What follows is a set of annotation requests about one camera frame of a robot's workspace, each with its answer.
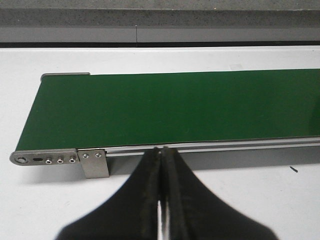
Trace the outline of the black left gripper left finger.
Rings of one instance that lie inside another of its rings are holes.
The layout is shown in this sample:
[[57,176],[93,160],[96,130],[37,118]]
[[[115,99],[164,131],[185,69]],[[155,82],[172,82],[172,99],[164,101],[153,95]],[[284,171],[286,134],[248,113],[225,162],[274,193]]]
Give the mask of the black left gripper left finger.
[[159,149],[147,150],[128,180],[105,203],[65,226],[59,240],[156,240]]

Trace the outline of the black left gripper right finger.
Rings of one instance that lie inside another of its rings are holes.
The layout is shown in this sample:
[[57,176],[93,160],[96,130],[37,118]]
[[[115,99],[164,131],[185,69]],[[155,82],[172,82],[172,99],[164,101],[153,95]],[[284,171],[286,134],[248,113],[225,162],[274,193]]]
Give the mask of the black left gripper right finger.
[[266,226],[238,212],[213,194],[176,149],[161,151],[171,240],[275,240]]

